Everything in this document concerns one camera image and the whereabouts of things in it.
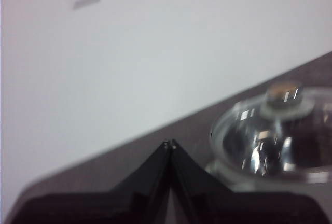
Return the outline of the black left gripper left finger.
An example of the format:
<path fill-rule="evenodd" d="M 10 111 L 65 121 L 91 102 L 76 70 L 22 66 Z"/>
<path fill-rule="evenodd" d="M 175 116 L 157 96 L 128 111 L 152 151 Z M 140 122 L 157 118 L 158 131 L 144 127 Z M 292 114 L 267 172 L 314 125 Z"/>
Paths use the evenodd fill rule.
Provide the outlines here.
<path fill-rule="evenodd" d="M 170 142 L 113 189 L 57 193 L 28 200 L 13 223 L 152 223 L 168 197 Z"/>

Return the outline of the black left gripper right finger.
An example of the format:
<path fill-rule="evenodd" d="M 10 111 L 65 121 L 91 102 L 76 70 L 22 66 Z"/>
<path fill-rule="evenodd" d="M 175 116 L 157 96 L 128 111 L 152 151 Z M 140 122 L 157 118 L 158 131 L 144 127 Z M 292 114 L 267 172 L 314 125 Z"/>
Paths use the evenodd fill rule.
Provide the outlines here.
<path fill-rule="evenodd" d="M 234 192 L 170 141 L 172 187 L 190 223 L 329 223 L 313 198 L 290 192 Z"/>

